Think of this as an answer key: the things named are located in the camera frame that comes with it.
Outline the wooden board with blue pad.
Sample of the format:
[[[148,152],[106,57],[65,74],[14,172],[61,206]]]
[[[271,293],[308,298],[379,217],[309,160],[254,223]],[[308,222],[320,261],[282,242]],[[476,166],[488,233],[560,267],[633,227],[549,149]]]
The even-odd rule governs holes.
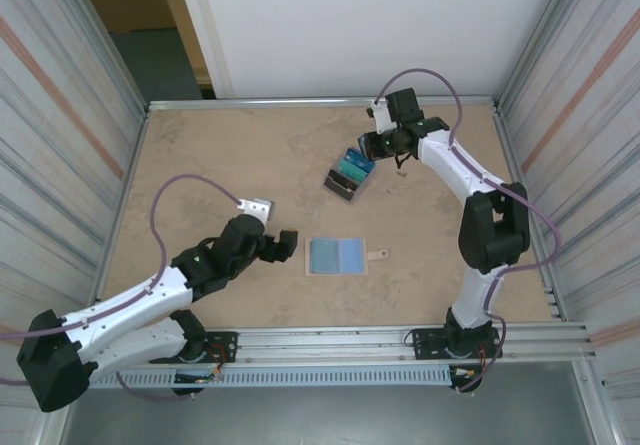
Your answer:
[[[312,274],[309,270],[309,247],[313,238],[333,238],[339,243],[339,272],[337,274]],[[368,273],[368,265],[372,261],[389,257],[387,249],[369,251],[364,238],[313,237],[305,242],[305,275],[312,276],[364,276]]]

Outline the teal credit card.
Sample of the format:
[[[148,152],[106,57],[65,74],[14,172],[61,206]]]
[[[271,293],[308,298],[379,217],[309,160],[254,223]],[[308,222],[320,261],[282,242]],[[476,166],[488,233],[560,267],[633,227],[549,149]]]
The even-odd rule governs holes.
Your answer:
[[[345,159],[339,161],[338,171],[354,182],[362,183],[368,176],[368,173],[365,170],[359,168],[358,166]]]

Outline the clear plastic card box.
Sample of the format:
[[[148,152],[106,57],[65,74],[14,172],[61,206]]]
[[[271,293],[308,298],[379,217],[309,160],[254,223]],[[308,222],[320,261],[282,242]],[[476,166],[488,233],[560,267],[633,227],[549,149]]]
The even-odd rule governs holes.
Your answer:
[[[337,171],[338,171],[338,163],[339,163],[339,161],[340,161],[340,160],[344,159],[344,156],[345,156],[346,150],[345,150],[345,151],[344,151],[344,153],[343,153],[343,154],[342,154],[342,155],[337,159],[337,161],[336,161],[336,162],[335,162],[335,163],[334,163],[334,164],[329,168],[329,170],[330,170],[330,169],[335,169],[335,170],[337,170]],[[357,183],[359,184],[359,188],[358,188],[358,190],[357,190],[357,192],[356,192],[356,194],[355,194],[354,199],[353,199],[353,200],[351,200],[351,201],[346,201],[346,200],[344,200],[343,198],[341,198],[341,197],[339,197],[338,195],[336,195],[336,194],[334,194],[333,192],[331,192],[330,190],[328,190],[327,188],[325,188],[325,187],[324,187],[324,181],[323,181],[323,187],[324,187],[325,189],[327,189],[328,191],[330,191],[331,193],[333,193],[335,196],[337,196],[337,197],[339,197],[340,199],[344,200],[345,202],[353,203],[353,202],[355,202],[355,201],[358,199],[358,197],[362,194],[362,192],[366,189],[366,187],[367,187],[367,186],[368,186],[368,184],[370,183],[371,178],[372,178],[372,175],[373,175],[373,173],[374,173],[374,170],[375,170],[375,168],[373,169],[373,171],[372,171],[371,173],[369,173],[369,174],[368,174],[368,176],[367,176],[367,178],[366,178],[366,180],[365,180],[364,182],[362,182],[362,183],[357,182]]]

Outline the black credit card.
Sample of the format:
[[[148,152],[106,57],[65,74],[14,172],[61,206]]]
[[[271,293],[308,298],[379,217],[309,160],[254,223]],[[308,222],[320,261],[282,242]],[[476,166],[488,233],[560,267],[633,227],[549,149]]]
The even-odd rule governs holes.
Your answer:
[[[354,199],[359,184],[342,175],[335,169],[330,169],[324,180],[324,187],[346,201]]]

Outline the small circuit board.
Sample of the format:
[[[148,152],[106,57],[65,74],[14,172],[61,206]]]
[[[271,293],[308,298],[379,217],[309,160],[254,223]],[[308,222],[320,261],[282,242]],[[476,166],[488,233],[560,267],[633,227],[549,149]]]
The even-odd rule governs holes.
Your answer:
[[[207,384],[219,382],[222,379],[221,374],[191,374],[177,372],[174,376],[175,384]]]

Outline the grey metal bottom panel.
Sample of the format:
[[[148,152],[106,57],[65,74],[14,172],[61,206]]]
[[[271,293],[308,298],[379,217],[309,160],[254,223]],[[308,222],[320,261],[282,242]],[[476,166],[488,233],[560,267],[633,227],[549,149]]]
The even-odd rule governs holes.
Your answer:
[[[498,399],[439,387],[228,389],[145,403],[96,391],[62,445],[596,445],[572,394]]]

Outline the aluminium table end rail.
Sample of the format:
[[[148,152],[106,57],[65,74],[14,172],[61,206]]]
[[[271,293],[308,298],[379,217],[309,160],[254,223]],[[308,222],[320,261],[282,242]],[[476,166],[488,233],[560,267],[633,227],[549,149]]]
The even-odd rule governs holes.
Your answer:
[[[421,106],[455,106],[451,96],[418,96]],[[463,106],[486,105],[492,107],[494,99],[490,96],[462,95],[459,97]],[[363,107],[373,101],[372,97],[323,97],[323,98],[271,98],[271,99],[216,99],[216,100],[166,100],[151,101],[151,111],[174,110],[250,110],[279,108],[336,108]]]

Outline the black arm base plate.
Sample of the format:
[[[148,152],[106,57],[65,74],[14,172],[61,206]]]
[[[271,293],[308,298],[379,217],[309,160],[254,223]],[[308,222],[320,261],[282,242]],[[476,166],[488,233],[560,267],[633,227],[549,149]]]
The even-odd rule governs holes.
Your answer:
[[[410,336],[416,360],[479,360],[481,351],[487,359],[503,356],[498,330],[491,326],[461,331],[418,328]]]
[[[238,352],[239,334],[233,331],[209,331],[203,346],[207,363],[225,365],[234,363]]]

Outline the aluminium table side rail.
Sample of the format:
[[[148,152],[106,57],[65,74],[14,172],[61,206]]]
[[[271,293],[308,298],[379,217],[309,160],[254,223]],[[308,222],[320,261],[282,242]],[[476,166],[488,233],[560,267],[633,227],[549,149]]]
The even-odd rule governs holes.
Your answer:
[[[524,173],[517,161],[512,141],[507,133],[505,120],[502,115],[495,112],[493,122],[500,140],[504,157],[511,177],[525,184]],[[519,265],[514,272],[525,270],[537,270],[542,279],[544,289],[552,297],[551,316],[555,319],[566,321],[563,299],[557,291],[557,279],[554,269],[561,247],[562,238],[555,223],[529,198],[516,197],[516,201],[525,207],[529,214],[530,243],[534,251],[536,261],[531,265]]]
[[[123,216],[126,210],[131,186],[134,180],[135,172],[139,162],[139,157],[142,151],[146,132],[148,129],[148,122],[149,122],[149,115],[146,115],[141,123],[141,128],[139,130],[139,133],[136,137],[136,141],[134,143],[131,160],[129,161],[129,165],[126,169],[126,173],[122,180],[122,187],[120,190],[120,195],[117,202],[114,218],[111,223],[111,229],[107,237],[107,240],[105,242],[105,245],[103,247],[103,254],[101,256],[101,260],[100,260],[97,274],[93,283],[91,294],[87,302],[89,307],[92,307],[96,302],[100,302],[102,298],[102,293],[108,278],[112,257],[116,247],[116,242],[117,242],[117,238],[121,228]]]

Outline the aluminium frame post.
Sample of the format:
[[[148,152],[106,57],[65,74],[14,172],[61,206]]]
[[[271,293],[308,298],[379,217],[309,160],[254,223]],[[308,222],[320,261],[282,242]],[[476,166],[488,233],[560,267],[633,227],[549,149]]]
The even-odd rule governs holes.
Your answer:
[[[127,107],[138,117],[145,119],[148,114],[148,103],[91,0],[70,0],[70,7],[74,13],[79,14],[82,30],[88,35],[89,43],[96,52],[98,61],[106,69]]]
[[[541,56],[543,49],[551,40],[563,17],[573,0],[548,0],[543,12],[536,22],[522,53],[509,73],[500,92],[494,96],[494,108],[499,115],[504,115],[505,110],[516,98],[524,83]]]

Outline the white door frame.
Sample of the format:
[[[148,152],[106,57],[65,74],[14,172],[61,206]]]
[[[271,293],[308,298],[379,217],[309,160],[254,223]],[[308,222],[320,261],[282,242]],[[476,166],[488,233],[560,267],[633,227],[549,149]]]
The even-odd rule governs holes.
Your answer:
[[[236,97],[210,0],[185,0],[213,91],[218,99]]]

